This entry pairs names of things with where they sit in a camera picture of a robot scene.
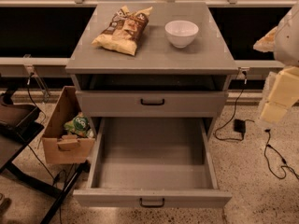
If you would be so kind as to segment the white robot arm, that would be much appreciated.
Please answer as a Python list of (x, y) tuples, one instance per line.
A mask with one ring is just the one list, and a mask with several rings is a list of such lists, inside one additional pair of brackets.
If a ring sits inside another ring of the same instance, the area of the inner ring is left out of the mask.
[(272, 127), (299, 100), (299, 4), (294, 5), (253, 48), (272, 52), (275, 60), (284, 64), (278, 73), (269, 73), (259, 104), (257, 122), (261, 126)]

